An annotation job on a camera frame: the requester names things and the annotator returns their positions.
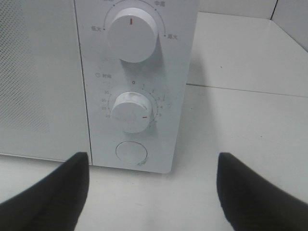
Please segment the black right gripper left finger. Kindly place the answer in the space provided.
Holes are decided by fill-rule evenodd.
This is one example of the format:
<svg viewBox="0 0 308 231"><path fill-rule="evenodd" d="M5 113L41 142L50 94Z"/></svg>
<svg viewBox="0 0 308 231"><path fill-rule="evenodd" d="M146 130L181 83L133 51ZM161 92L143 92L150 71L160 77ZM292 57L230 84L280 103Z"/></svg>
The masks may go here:
<svg viewBox="0 0 308 231"><path fill-rule="evenodd" d="M79 152L0 205L2 231L73 231L89 190L89 160Z"/></svg>

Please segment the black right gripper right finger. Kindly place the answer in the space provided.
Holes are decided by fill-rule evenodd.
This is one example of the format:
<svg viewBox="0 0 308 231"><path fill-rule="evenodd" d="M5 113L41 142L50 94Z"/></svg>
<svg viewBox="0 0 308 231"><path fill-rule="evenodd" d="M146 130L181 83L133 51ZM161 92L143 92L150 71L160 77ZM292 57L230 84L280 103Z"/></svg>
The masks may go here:
<svg viewBox="0 0 308 231"><path fill-rule="evenodd" d="M306 231L308 205L261 177L230 153L220 153L217 193L235 231Z"/></svg>

